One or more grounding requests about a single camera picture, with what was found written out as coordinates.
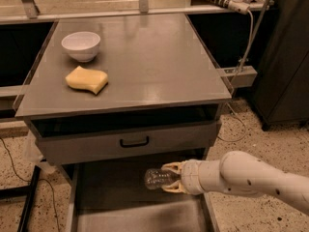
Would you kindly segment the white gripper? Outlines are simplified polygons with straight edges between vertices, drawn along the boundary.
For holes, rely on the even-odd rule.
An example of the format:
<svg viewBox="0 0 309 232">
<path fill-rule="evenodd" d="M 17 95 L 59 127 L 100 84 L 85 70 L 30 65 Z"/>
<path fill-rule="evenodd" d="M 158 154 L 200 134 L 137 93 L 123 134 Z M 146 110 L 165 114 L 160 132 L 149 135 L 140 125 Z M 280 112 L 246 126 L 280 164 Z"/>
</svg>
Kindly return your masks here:
<svg viewBox="0 0 309 232">
<path fill-rule="evenodd" d="M 161 188 L 170 193 L 187 193 L 191 195 L 199 195 L 205 192 L 200 182 L 200 166 L 201 160 L 190 159 L 181 162 L 165 163 L 161 166 L 164 171 L 171 171 L 175 174 L 181 174 L 181 182 L 176 181 L 171 185 L 163 185 Z"/>
</svg>

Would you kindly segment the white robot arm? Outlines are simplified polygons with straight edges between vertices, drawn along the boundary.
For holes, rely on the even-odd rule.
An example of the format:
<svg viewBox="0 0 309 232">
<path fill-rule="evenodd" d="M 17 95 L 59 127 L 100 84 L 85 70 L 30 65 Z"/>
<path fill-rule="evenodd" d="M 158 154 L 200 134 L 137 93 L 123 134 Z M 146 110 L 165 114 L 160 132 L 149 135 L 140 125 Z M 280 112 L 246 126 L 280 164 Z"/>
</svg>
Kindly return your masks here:
<svg viewBox="0 0 309 232">
<path fill-rule="evenodd" d="M 284 172 L 242 151 L 228 152 L 219 160 L 166 163 L 161 169 L 179 177 L 162 186 L 167 192 L 220 192 L 244 197 L 267 194 L 309 215 L 308 177 Z"/>
</svg>

